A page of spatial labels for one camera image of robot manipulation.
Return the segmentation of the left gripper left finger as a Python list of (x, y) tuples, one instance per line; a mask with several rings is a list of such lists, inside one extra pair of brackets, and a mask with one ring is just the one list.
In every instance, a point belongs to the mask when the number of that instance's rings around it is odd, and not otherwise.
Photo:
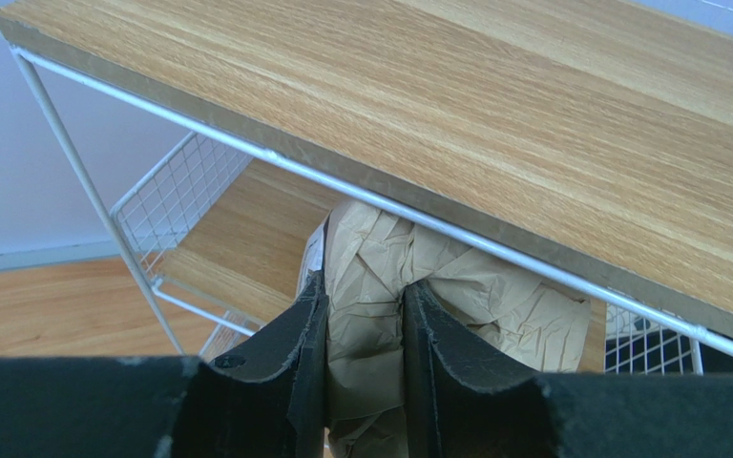
[(279, 317), (202, 364), (175, 424), (173, 457), (320, 457), (325, 428), (323, 272)]

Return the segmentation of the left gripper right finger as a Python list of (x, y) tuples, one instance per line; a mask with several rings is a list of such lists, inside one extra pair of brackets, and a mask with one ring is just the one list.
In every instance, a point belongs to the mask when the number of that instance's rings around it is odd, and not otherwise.
[(537, 371), (459, 322), (425, 281), (402, 294), (411, 457), (554, 457)]

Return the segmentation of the brown paper roll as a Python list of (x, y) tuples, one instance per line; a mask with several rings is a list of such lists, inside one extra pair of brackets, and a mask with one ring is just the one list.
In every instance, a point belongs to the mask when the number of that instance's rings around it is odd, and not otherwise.
[(418, 281), (460, 323), (530, 368), (603, 368), (601, 302), (359, 200), (341, 201), (323, 231), (336, 457), (408, 455), (401, 297)]

